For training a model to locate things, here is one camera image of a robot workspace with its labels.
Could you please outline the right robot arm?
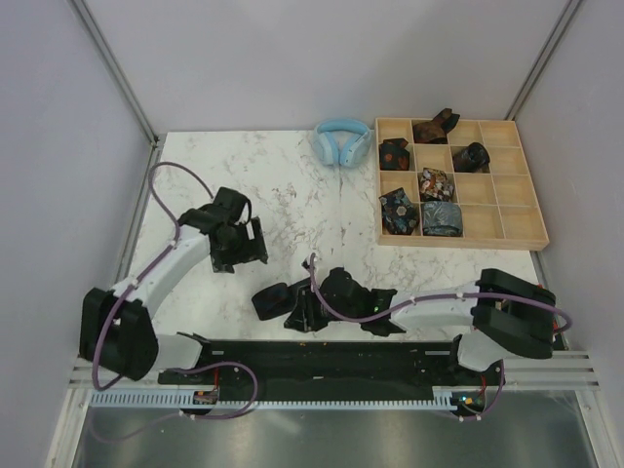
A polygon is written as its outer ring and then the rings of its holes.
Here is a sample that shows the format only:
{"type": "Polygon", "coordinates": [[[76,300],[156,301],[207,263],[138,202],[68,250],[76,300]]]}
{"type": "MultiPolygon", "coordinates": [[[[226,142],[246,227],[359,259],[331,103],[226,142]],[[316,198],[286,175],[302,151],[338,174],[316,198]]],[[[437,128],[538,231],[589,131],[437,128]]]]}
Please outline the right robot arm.
{"type": "Polygon", "coordinates": [[[395,289],[367,289],[345,269],[334,268],[282,286],[286,328],[316,332],[331,322],[347,322],[375,336],[417,329],[465,327],[452,342],[448,376],[471,382],[490,365],[519,356],[548,360],[554,352],[557,313],[554,296],[502,270],[489,268],[479,279],[420,295],[395,289]]]}

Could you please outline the dark blue striped tie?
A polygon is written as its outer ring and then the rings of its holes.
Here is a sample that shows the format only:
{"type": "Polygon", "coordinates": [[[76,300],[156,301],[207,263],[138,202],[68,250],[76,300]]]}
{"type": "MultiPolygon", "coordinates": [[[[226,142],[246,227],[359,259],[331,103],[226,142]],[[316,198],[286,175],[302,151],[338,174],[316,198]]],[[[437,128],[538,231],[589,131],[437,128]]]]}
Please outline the dark blue striped tie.
{"type": "Polygon", "coordinates": [[[269,321],[291,313],[295,302],[294,293],[286,283],[267,287],[252,297],[253,309],[260,321],[269,321]]]}

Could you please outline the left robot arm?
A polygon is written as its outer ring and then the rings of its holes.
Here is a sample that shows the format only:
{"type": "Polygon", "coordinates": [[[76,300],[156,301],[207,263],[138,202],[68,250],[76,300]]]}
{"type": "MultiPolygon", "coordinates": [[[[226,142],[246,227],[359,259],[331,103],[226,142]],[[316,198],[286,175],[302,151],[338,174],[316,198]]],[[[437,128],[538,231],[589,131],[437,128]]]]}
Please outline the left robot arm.
{"type": "Polygon", "coordinates": [[[80,357],[94,368],[134,381],[152,370],[168,369],[180,369],[193,383],[210,379],[214,360],[202,352],[203,337],[157,334],[152,325],[169,293],[205,259],[215,273],[232,273],[238,264],[267,261],[260,220],[240,192],[219,188],[212,202],[175,220],[174,239],[141,273],[85,295],[80,357]]]}

